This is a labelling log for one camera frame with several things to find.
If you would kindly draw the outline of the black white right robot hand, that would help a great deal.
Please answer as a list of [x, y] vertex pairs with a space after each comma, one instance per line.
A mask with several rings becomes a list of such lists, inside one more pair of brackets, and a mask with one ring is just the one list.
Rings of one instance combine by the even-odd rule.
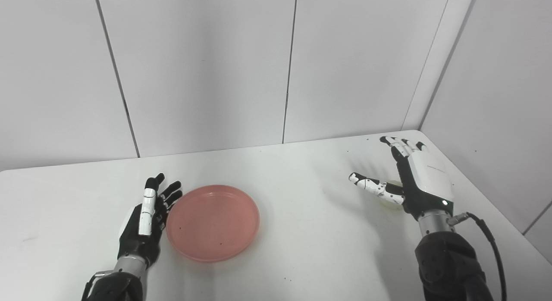
[[453, 185], [442, 162], [428, 151], [426, 144], [392, 136], [382, 136], [380, 141], [391, 150], [401, 184], [371, 179], [357, 172], [349, 175], [349, 181], [383, 201], [402, 206], [416, 220], [428, 211], [453, 216]]

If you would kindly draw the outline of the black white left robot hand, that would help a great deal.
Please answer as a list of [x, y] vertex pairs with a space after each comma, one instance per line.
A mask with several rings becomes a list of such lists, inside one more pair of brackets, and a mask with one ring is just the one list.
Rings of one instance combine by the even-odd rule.
[[134, 207], [119, 238], [118, 258], [140, 257], [146, 268], [158, 260], [160, 237], [167, 225], [168, 215], [176, 201], [183, 196], [180, 181], [171, 183], [160, 192], [163, 181], [163, 173], [146, 180], [142, 202]]

